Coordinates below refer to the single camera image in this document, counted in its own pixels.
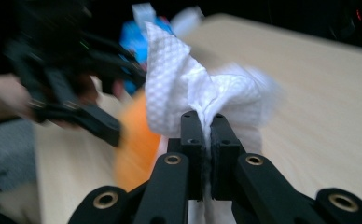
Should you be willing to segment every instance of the napkin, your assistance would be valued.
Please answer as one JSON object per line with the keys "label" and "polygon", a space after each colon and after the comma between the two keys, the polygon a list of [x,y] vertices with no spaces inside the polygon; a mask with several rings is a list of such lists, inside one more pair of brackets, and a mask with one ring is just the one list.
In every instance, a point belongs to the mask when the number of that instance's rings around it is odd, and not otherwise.
{"label": "napkin", "polygon": [[[148,22],[146,28],[148,59],[145,90],[150,130],[161,134],[163,141],[168,137],[180,137],[182,114],[195,110],[209,147],[210,124],[213,117],[221,113],[244,148],[259,153],[258,127],[270,118],[275,108],[279,90],[276,83],[258,69],[244,68],[236,63],[209,73],[189,55],[190,46],[152,23]],[[159,153],[163,152],[165,147],[159,150]],[[207,184],[206,192],[210,192],[209,188]],[[205,195],[202,203],[189,204],[188,223],[235,221],[230,202],[215,202],[210,195]]]}

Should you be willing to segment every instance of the light wood tabletop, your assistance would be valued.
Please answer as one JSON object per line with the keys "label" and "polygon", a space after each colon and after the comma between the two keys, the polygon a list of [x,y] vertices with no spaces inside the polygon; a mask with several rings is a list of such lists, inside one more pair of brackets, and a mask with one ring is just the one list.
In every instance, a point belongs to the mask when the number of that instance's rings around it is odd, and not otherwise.
{"label": "light wood tabletop", "polygon": [[[345,189],[362,199],[362,49],[228,15],[183,38],[208,69],[254,66],[283,90],[262,127],[262,152],[300,192]],[[122,103],[104,96],[112,115]],[[35,126],[43,223],[66,223],[83,198],[112,180],[112,150],[85,131]]]}

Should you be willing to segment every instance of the white cloth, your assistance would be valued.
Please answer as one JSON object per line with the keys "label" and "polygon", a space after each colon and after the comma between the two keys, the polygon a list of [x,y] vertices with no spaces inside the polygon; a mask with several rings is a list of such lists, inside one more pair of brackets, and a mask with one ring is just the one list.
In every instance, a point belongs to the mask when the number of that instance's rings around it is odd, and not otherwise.
{"label": "white cloth", "polygon": [[[258,127],[270,117],[277,98],[276,84],[257,69],[246,70],[235,63],[213,71],[210,76],[189,55],[189,46],[152,23],[146,27],[149,128],[166,137],[179,137],[181,115],[195,110],[204,139],[209,143],[210,124],[216,113],[221,113],[244,148],[258,153]],[[206,196],[204,203],[189,204],[189,223],[234,223],[229,202],[213,202]]]}

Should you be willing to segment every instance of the gray carpet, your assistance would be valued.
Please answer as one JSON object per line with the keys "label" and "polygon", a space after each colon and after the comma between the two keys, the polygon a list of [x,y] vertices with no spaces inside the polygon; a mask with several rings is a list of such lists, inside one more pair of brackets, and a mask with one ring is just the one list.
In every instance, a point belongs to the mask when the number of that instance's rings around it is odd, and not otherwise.
{"label": "gray carpet", "polygon": [[0,124],[0,189],[36,181],[35,136],[29,120],[17,119]]}

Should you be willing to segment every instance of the blurry orange object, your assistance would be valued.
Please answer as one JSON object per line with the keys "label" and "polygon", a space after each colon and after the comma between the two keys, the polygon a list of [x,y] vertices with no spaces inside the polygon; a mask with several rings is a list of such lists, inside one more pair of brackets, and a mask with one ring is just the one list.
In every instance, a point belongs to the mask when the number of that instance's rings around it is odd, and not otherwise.
{"label": "blurry orange object", "polygon": [[122,133],[114,153],[116,186],[128,192],[150,178],[160,141],[160,135],[148,127],[145,93],[139,91],[133,98],[118,117]]}

